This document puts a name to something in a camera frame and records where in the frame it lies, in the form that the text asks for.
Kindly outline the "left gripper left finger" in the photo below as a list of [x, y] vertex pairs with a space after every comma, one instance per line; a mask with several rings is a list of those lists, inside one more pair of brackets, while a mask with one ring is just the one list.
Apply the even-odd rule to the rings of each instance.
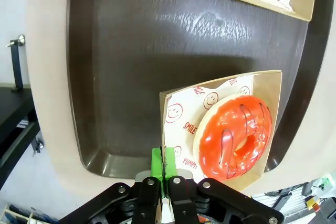
[[117, 182], [59, 223], [160, 223], [162, 179], [162, 148], [153, 148], [151, 170], [138, 173], [133, 186]]

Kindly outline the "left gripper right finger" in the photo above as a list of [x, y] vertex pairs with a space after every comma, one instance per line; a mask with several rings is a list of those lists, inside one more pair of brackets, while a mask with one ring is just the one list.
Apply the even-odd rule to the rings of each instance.
[[175, 151], [164, 149], [166, 195], [175, 223], [283, 223], [281, 212], [213, 179], [195, 182], [189, 170], [177, 169]]

